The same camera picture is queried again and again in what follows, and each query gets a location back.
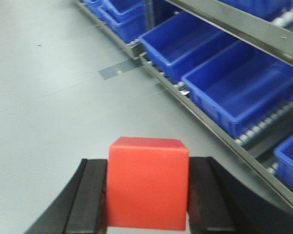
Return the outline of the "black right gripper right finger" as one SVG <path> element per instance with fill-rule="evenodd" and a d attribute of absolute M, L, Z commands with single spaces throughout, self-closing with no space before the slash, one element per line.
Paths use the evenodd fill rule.
<path fill-rule="evenodd" d="M 266 201 L 212 157 L 189 160 L 192 234 L 293 234 L 293 214 Z"/>

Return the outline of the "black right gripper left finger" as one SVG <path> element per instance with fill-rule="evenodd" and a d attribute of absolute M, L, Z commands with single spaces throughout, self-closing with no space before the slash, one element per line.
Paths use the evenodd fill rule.
<path fill-rule="evenodd" d="M 105 159 L 82 159 L 60 194 L 26 231 L 28 234 L 105 234 Z"/>

